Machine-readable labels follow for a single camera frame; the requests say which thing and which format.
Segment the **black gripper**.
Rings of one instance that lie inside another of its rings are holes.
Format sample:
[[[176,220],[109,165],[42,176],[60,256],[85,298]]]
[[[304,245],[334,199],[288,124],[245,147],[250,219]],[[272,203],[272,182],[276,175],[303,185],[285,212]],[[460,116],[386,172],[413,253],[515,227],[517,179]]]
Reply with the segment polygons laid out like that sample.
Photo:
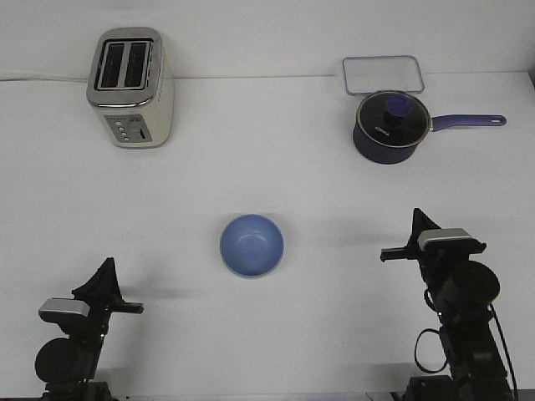
[[[417,260],[421,256],[418,239],[424,231],[439,230],[438,226],[422,209],[415,208],[412,215],[411,234],[407,246],[384,248],[380,252],[382,262],[393,260]]]
[[[93,303],[89,314],[92,326],[98,330],[109,328],[113,313],[141,314],[145,310],[143,303],[123,300],[113,257],[106,258],[96,273],[71,293],[76,300]]]

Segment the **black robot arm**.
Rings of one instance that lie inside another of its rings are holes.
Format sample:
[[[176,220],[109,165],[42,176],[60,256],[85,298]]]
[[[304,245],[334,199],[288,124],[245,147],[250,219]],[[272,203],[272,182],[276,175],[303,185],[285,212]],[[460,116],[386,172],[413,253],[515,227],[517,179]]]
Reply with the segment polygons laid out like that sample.
[[[65,334],[45,343],[35,358],[35,372],[45,383],[41,399],[113,400],[110,386],[94,381],[110,318],[115,312],[141,314],[144,305],[123,299],[112,257],[72,295],[49,298],[38,310],[41,320]]]
[[[505,341],[495,341],[489,323],[500,292],[495,273],[473,261],[487,245],[461,228],[442,228],[414,209],[406,246],[387,248],[381,261],[415,260],[425,283],[424,299],[437,315],[438,335],[450,372],[420,366],[402,400],[516,400],[517,383]]]

